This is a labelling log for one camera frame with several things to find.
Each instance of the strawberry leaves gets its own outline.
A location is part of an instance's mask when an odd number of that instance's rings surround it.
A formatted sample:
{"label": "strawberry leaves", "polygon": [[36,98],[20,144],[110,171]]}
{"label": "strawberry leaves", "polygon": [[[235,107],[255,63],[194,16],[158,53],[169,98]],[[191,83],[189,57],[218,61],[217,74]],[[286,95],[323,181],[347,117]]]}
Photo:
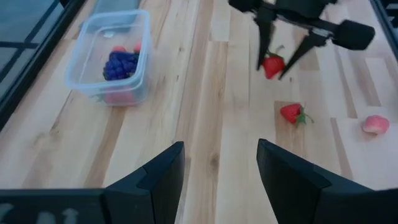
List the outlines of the strawberry leaves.
{"label": "strawberry leaves", "polygon": [[300,107],[300,114],[296,116],[296,122],[294,125],[298,126],[300,123],[307,124],[307,118],[311,120],[311,123],[315,123],[315,121],[311,118],[310,115],[304,113],[304,106]]}

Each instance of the clear plastic container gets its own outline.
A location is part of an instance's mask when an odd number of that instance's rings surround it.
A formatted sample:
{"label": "clear plastic container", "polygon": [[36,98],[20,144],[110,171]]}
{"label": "clear plastic container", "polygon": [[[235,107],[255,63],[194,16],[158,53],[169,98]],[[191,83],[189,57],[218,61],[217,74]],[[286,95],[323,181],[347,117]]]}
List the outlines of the clear plastic container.
{"label": "clear plastic container", "polygon": [[[122,45],[128,52],[141,41],[136,72],[123,80],[106,81],[103,68],[112,48]],[[135,105],[145,100],[149,91],[152,39],[150,17],[144,10],[99,13],[83,25],[65,82],[96,101],[110,106]]]}

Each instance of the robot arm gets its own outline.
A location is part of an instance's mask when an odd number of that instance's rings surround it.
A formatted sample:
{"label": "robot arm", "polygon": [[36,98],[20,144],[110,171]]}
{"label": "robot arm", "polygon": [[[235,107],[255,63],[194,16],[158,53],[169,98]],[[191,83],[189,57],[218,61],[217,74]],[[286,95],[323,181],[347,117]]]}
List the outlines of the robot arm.
{"label": "robot arm", "polygon": [[319,19],[329,3],[337,0],[276,0],[275,4],[263,0],[229,0],[229,5],[241,12],[253,12],[254,22],[259,27],[260,46],[257,70],[260,69],[268,46],[271,42],[273,23],[276,19],[291,23],[308,30],[292,58],[280,74],[279,80],[308,51],[314,47],[326,45],[328,39],[341,47],[350,50],[364,50],[373,40],[373,27],[345,20],[337,25]]}

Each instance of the strawberry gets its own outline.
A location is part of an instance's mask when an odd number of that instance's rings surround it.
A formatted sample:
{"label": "strawberry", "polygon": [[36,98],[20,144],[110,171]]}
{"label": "strawberry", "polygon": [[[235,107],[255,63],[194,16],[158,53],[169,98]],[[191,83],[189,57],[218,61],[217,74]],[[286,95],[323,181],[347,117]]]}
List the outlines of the strawberry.
{"label": "strawberry", "polygon": [[280,114],[290,123],[296,126],[300,123],[306,124],[305,118],[310,118],[311,122],[314,123],[313,119],[304,113],[304,107],[300,103],[294,103],[291,105],[283,106],[280,109]]}
{"label": "strawberry", "polygon": [[116,92],[110,92],[110,93],[105,93],[104,95],[104,101],[107,104],[132,104],[135,102],[134,99],[134,94],[132,93],[132,90],[130,90],[128,87],[125,87],[126,90],[123,91],[116,91]]}
{"label": "strawberry", "polygon": [[285,68],[284,58],[277,54],[278,51],[283,48],[284,46],[281,45],[276,49],[275,53],[268,52],[269,56],[264,59],[262,66],[264,67],[267,79],[273,78],[278,72]]}
{"label": "strawberry", "polygon": [[112,51],[113,51],[113,52],[114,52],[114,51],[127,52],[127,50],[126,50],[123,46],[120,46],[120,45],[114,46],[114,47],[112,48]]}
{"label": "strawberry", "polygon": [[139,53],[141,51],[141,41],[138,41],[134,46],[134,53]]}

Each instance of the pink fruit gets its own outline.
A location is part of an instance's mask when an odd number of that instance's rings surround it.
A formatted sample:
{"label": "pink fruit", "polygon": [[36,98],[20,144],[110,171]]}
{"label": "pink fruit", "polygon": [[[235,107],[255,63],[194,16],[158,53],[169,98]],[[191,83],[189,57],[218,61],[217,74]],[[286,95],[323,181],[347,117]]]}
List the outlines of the pink fruit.
{"label": "pink fruit", "polygon": [[141,51],[141,41],[137,42],[134,46],[134,53],[139,53]]}
{"label": "pink fruit", "polygon": [[379,115],[372,115],[366,118],[362,125],[362,129],[367,133],[384,134],[390,127],[390,121]]}

